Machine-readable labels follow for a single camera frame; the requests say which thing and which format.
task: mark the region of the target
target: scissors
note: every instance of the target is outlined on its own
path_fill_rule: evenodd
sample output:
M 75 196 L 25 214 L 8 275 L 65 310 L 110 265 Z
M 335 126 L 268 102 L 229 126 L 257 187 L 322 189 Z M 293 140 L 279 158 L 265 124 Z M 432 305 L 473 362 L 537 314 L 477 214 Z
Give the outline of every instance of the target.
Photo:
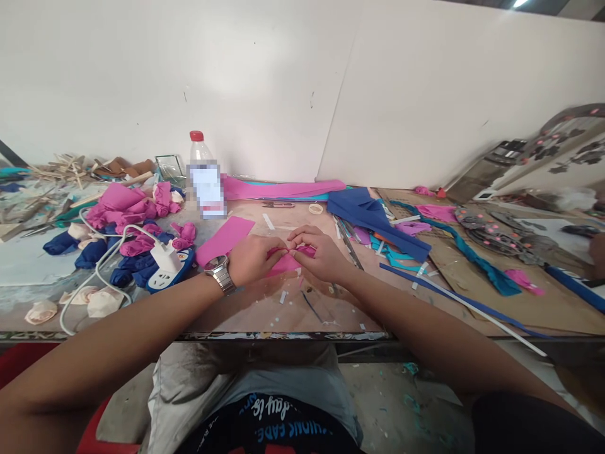
M 28 227 L 27 229 L 25 229 L 25 231 L 31 230 L 31 232 L 28 232 L 25 235 L 22 235 L 21 238 L 27 238 L 28 236 L 38 235 L 38 234 L 44 233 L 48 230 L 52 230 L 56 227 L 60 227 L 60 228 L 69 227 L 69 225 L 71 223 L 82 223 L 81 219 L 79 218 L 80 210 L 82 210 L 83 208 L 88 208 L 88 207 L 94 206 L 98 202 L 93 201 L 93 202 L 87 203 L 85 205 L 81 205 L 79 207 L 70 209 L 69 207 L 71 206 L 72 203 L 73 202 L 70 200 L 65 201 L 65 203 L 63 204 L 63 208 L 61 209 L 61 212 L 59 213 L 58 216 L 56 216 L 52 221 L 45 222 L 43 224 L 38 224 L 38 225 L 35 225 L 32 227 Z

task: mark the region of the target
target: hand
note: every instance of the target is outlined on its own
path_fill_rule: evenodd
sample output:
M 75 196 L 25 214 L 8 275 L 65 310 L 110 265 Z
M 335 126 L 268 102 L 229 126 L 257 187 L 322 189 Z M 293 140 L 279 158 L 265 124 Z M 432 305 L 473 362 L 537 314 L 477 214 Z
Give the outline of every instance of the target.
M 273 248 L 284 248 L 284 250 L 276 251 L 267 258 L 268 252 Z M 287 246 L 281 238 L 248 235 L 237 243 L 229 254 L 231 280 L 236 287 L 257 281 L 265 277 L 287 253 Z
M 356 269 L 355 265 L 342 255 L 334 241 L 315 226 L 298 227 L 288 236 L 288 241 L 290 241 L 290 253 L 294 260 L 324 282 L 342 285 Z M 313 259 L 302 252 L 292 250 L 302 243 L 316 249 Z

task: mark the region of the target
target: wristwatch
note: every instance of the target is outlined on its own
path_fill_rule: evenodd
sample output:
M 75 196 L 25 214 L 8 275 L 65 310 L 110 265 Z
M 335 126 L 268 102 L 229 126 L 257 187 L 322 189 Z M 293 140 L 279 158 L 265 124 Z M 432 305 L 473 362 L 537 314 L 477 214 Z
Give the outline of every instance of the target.
M 230 295 L 237 290 L 237 287 L 231 280 L 231 276 L 229 276 L 229 271 L 227 270 L 228 264 L 229 257 L 226 255 L 219 255 L 218 257 L 214 257 L 204 266 L 204 272 L 208 276 L 212 276 L 216 279 L 225 296 Z

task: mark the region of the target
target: white wall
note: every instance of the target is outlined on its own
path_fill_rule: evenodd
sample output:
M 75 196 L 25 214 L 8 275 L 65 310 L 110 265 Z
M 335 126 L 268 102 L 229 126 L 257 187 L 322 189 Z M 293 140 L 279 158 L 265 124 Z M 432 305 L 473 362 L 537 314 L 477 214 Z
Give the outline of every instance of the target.
M 4 0 L 0 139 L 137 161 L 202 129 L 235 174 L 438 186 L 605 101 L 603 55 L 602 23 L 435 0 Z
M 445 185 L 503 139 L 605 100 L 605 24 L 443 1 L 364 5 L 319 179 Z
M 0 138 L 31 164 L 137 161 L 188 157 L 188 132 L 201 129 L 233 173 L 313 181 L 360 7 L 3 0 Z

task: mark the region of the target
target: white charger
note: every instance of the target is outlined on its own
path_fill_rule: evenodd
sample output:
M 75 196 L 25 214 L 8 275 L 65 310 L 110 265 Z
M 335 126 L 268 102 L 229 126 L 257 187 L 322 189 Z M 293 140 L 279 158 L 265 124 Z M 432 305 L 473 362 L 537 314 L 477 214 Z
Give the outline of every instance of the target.
M 183 263 L 176 254 L 177 250 L 172 245 L 164 245 L 162 242 L 156 242 L 151 250 L 151 256 L 162 271 L 178 273 L 183 267 Z

